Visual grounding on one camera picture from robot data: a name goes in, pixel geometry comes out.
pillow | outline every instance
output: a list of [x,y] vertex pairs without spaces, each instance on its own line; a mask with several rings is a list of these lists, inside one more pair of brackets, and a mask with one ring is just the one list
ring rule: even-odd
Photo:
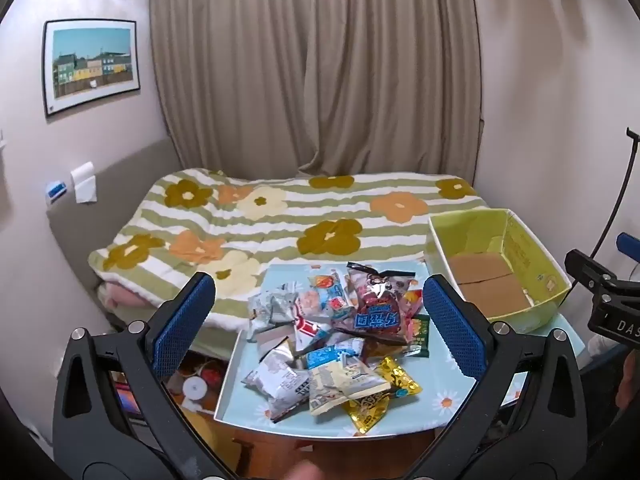
[[100,288],[102,289],[104,301],[109,302],[109,304],[132,307],[152,306],[151,303],[135,292],[131,292],[128,288],[117,283],[105,282]]

snack pile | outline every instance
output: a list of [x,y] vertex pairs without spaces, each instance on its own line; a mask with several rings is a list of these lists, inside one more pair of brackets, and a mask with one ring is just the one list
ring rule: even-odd
[[397,361],[429,356],[422,291],[410,290],[415,273],[347,268],[346,276],[315,274],[248,302],[249,340],[271,343],[242,382],[267,397],[273,422],[303,404],[313,416],[342,406],[365,434],[395,399],[422,391]]

wall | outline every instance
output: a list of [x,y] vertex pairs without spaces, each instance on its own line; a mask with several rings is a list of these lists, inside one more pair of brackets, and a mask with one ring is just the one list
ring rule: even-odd
[[[44,117],[46,20],[138,22],[142,90]],[[148,0],[15,0],[0,24],[0,385],[14,410],[50,438],[59,365],[71,331],[108,329],[50,234],[44,189],[91,160],[100,170],[166,135],[154,78]]]
[[[562,262],[590,253],[616,201],[640,132],[640,21],[627,0],[476,0],[484,135],[476,188],[513,209]],[[598,260],[628,278],[615,249],[640,237],[640,161]],[[590,295],[563,307],[586,340]]]

beige curtain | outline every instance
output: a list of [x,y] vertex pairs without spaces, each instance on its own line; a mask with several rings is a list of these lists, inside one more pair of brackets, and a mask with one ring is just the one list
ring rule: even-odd
[[473,180],[474,0],[151,0],[151,23],[162,108],[187,167]]

screw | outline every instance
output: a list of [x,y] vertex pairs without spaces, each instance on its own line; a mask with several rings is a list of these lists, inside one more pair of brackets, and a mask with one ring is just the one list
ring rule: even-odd
[[511,331],[511,329],[509,328],[509,325],[507,325],[504,322],[498,321],[495,325],[494,325],[494,332],[500,334],[500,335],[506,335]]
[[129,327],[128,327],[129,332],[131,332],[132,334],[139,334],[144,329],[145,329],[145,322],[140,320],[133,321],[132,323],[129,324]]
[[554,337],[558,339],[558,341],[566,341],[566,332],[564,330],[556,328],[554,330]]
[[82,339],[84,334],[86,334],[86,330],[84,328],[76,328],[71,333],[71,339],[75,339],[77,341],[78,339]]

